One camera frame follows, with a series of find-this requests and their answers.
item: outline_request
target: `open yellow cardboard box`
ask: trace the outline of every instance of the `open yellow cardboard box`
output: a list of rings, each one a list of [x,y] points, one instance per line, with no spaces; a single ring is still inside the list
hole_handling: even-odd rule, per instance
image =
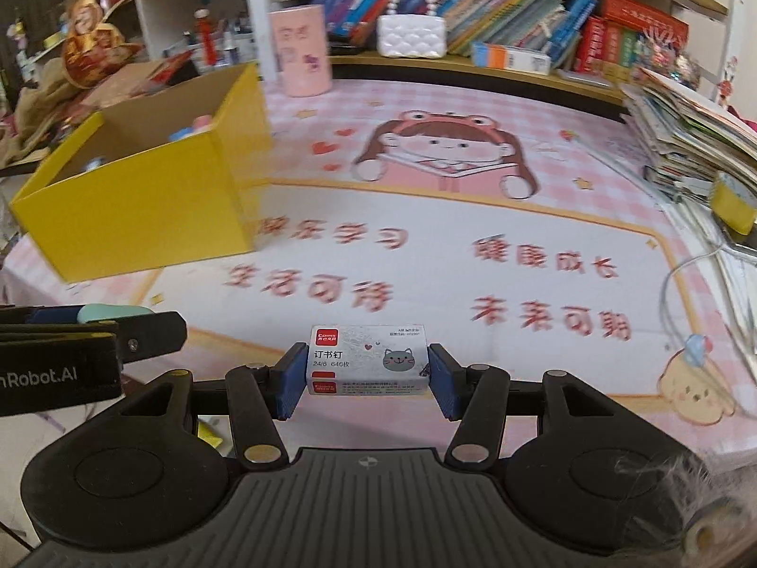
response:
[[[168,142],[200,115],[211,129]],[[271,144],[256,67],[233,66],[90,116],[10,207],[67,282],[241,254]]]

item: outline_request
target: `quilted white purse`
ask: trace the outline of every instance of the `quilted white purse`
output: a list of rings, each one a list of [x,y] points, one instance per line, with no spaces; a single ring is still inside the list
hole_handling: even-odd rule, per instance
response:
[[[425,15],[398,15],[400,0],[389,0],[387,13],[378,18],[378,52],[384,57],[444,57],[447,25],[436,16],[436,0],[426,0]]]

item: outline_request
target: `pink object in box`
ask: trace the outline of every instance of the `pink object in box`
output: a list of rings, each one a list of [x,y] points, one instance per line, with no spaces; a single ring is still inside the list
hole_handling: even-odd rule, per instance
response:
[[[293,98],[317,96],[331,89],[323,6],[301,6],[270,13],[284,92]]]

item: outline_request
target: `pink checkered tablecloth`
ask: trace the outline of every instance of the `pink checkered tablecloth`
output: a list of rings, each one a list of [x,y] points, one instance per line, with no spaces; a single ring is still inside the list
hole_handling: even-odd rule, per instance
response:
[[[267,101],[275,139],[274,177],[281,183],[354,181],[353,161],[365,151],[376,128],[403,112],[483,115],[519,140],[538,179],[539,192],[523,202],[652,229],[667,241],[677,262],[689,256],[655,201],[592,155],[615,157],[641,173],[643,151],[622,123],[525,98],[393,81],[335,81],[331,92],[314,98],[291,99],[270,91]],[[468,193],[489,194],[484,188]],[[140,288],[148,278],[143,272],[62,284],[29,237],[10,254],[2,274],[5,298],[16,304],[134,303],[143,296]],[[733,352],[709,286],[696,268],[686,269],[682,276],[703,331],[715,343],[718,366],[735,393],[753,400],[753,383]],[[202,365],[196,356],[191,360],[195,367]],[[710,427],[683,423],[672,412],[644,415],[699,450],[740,452],[757,447],[756,424],[738,415]]]

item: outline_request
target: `stack of papers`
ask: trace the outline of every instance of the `stack of papers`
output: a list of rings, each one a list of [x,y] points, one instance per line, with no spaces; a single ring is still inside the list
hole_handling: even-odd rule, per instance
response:
[[[718,171],[757,191],[757,134],[694,90],[644,70],[645,83],[623,86],[628,120],[646,147],[644,177],[662,191],[706,199]]]

